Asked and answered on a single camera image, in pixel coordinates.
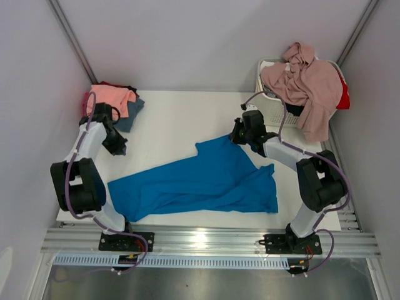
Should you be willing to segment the blue t shirt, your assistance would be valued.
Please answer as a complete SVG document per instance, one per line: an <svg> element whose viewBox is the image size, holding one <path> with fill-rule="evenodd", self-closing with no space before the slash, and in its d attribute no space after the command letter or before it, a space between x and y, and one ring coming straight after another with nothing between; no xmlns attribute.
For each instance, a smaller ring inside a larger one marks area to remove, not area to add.
<svg viewBox="0 0 400 300"><path fill-rule="evenodd" d="M227 136L196 149L196 156L109 182L115 210L129 221L202 210L278 212L274 165L256 167Z"/></svg>

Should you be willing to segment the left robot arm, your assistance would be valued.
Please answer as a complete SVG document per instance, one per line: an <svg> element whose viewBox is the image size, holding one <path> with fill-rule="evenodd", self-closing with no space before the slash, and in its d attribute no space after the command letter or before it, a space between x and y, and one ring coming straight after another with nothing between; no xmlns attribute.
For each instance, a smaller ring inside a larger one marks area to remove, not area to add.
<svg viewBox="0 0 400 300"><path fill-rule="evenodd" d="M128 231L126 218L118 213L95 160L105 148L113 156L126 154L125 139L115 128L113 112L106 103L96 104L79 122L79 134L69 154L51 165L50 173L59 207L77 220L94 221L122 251L131 249L135 236Z"/></svg>

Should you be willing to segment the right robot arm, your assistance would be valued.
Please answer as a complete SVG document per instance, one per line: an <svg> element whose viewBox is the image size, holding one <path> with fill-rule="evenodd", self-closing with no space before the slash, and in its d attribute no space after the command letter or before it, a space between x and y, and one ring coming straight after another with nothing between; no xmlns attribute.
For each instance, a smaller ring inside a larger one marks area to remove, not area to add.
<svg viewBox="0 0 400 300"><path fill-rule="evenodd" d="M296 172L302 205L286 226L283 246L291 253L300 252L312 241L328 207L348 194L334 153L312 153L284 142L279 134L266 131L263 115L256 108L246 109L235 119L229 138L234 144L250 145L253 152Z"/></svg>

